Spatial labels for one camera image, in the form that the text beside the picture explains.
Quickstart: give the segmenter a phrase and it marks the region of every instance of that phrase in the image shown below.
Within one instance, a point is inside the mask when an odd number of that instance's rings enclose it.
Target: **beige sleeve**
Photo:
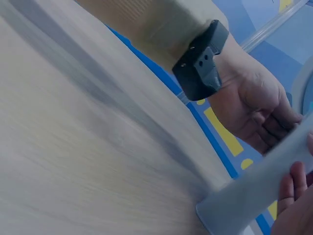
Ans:
[[[212,0],[76,1],[167,71],[212,20],[228,27]]]

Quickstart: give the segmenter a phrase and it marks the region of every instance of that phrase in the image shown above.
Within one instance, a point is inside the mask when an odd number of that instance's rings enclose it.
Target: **wooden surface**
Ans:
[[[1,234],[206,234],[229,176],[189,110],[75,3],[25,2],[44,32],[0,2]]]

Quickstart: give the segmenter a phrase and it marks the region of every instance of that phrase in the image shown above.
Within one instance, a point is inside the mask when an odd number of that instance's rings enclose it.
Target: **yellow floor marking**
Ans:
[[[287,6],[293,3],[293,0],[280,0],[279,12],[285,10]]]
[[[272,205],[268,207],[268,211],[270,215],[273,217],[274,220],[276,220],[277,217],[277,201],[275,201]]]
[[[202,99],[202,100],[198,100],[197,101],[197,104],[198,105],[203,105],[205,103],[205,99]]]
[[[222,140],[225,142],[226,146],[229,148],[230,152],[236,157],[241,152],[243,152],[244,148],[241,146],[241,144],[238,142],[236,137],[234,137],[229,131],[223,127],[223,125],[220,123],[220,121],[215,116],[212,108],[208,108],[204,111],[204,114],[209,119],[209,121],[214,126],[215,130],[219,133]]]
[[[243,160],[243,162],[241,163],[241,169],[245,170],[247,169],[249,166],[251,166],[253,164],[253,160],[251,159],[245,159]]]

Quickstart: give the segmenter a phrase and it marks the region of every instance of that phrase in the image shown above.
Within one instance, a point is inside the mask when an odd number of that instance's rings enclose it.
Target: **black wrist device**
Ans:
[[[222,82],[213,56],[221,53],[228,35],[223,24],[213,20],[174,65],[173,73],[189,100],[207,98],[221,88]]]

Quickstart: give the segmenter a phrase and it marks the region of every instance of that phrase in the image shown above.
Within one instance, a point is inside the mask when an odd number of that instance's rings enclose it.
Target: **skin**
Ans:
[[[308,147],[313,155],[313,135],[308,137]],[[271,235],[313,234],[313,174],[306,175],[302,163],[296,162],[281,181],[277,220]]]
[[[261,154],[266,154],[298,124],[281,83],[229,35],[214,58],[222,88],[209,97],[223,126]]]

